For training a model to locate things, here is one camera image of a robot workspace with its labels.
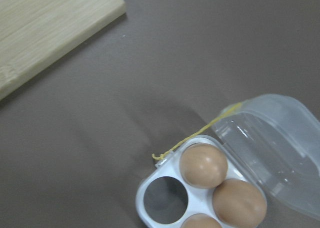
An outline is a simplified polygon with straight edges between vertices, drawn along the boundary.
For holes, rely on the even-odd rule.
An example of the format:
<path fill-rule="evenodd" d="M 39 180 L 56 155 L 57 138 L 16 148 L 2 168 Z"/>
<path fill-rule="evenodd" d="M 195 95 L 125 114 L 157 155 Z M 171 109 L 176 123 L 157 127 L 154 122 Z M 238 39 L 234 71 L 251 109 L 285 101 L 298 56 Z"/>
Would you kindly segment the brown egg lower right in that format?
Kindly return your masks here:
<path fill-rule="evenodd" d="M 218 219 L 232 227 L 257 227 L 267 213 L 260 190 L 238 179 L 225 180 L 215 188 L 212 206 Z"/>

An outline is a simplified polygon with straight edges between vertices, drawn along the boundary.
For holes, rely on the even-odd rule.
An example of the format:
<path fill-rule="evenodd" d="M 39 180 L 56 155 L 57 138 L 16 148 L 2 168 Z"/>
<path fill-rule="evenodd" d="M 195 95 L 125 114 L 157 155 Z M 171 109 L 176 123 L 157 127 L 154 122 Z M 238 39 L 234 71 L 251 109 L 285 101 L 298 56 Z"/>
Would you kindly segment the clear plastic egg box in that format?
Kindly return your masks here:
<path fill-rule="evenodd" d="M 223 109 L 206 129 L 155 156 L 156 169 L 139 186 L 135 206 L 147 227 L 180 227 L 191 215 L 217 218 L 214 189 L 189 185 L 179 162 L 191 145 L 219 148 L 228 161 L 226 177 L 256 186 L 264 196 L 314 219 L 320 217 L 320 122 L 298 100 L 266 94 Z"/>

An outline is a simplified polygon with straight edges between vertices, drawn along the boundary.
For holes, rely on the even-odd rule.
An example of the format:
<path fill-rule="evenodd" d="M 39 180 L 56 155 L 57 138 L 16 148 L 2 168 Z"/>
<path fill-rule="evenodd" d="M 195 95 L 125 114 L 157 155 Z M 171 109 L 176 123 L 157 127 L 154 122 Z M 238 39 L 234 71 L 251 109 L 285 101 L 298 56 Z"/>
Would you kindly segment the brown egg upper right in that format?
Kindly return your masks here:
<path fill-rule="evenodd" d="M 210 189 L 220 185 L 228 172 L 226 156 L 217 147 L 197 143 L 189 146 L 179 160 L 181 176 L 189 185 Z"/>

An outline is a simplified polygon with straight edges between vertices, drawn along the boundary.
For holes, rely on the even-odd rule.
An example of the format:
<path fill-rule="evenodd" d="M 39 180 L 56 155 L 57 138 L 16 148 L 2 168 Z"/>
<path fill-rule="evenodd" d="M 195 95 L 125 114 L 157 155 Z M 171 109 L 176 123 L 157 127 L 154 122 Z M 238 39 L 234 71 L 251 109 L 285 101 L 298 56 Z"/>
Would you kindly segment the wooden cutting board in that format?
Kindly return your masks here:
<path fill-rule="evenodd" d="M 125 12 L 124 0 L 0 0 L 0 96 Z"/>

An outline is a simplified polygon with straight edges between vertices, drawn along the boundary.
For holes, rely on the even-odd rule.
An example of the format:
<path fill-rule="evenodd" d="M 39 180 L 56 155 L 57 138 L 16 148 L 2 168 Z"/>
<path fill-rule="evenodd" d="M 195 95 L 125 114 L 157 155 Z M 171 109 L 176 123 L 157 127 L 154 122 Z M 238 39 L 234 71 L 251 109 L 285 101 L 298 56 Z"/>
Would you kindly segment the brown egg from bowl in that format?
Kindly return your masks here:
<path fill-rule="evenodd" d="M 220 223 L 213 217 L 198 213 L 188 217 L 180 226 L 181 228 L 222 228 Z"/>

